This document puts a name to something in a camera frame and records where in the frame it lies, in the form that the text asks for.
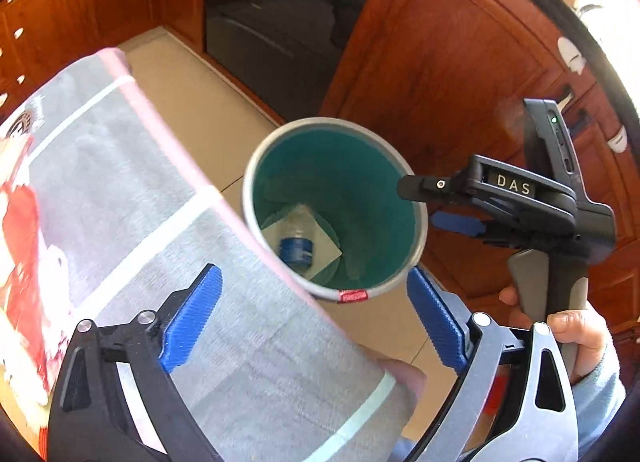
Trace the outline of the person's right hand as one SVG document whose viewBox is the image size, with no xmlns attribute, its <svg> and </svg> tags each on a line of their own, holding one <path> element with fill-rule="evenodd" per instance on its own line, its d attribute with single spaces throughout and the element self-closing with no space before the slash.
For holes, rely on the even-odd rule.
<svg viewBox="0 0 640 462">
<path fill-rule="evenodd" d="M 510 308 L 509 326 L 529 329 L 533 319 L 522 312 L 518 291 L 507 286 L 499 293 L 499 300 Z M 587 304 L 584 309 L 564 310 L 550 315 L 546 323 L 561 344 L 575 344 L 577 354 L 570 382 L 575 385 L 600 364 L 606 346 L 611 341 L 605 318 Z"/>
</svg>

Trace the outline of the light blue sleeve forearm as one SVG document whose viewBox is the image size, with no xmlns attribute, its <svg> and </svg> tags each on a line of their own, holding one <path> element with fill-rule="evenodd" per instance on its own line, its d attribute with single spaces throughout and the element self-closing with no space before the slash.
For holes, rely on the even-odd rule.
<svg viewBox="0 0 640 462">
<path fill-rule="evenodd" d="M 612 341 L 606 343 L 600 362 L 572 387 L 581 458 L 599 439 L 620 410 L 626 390 L 620 380 L 620 360 Z"/>
</svg>

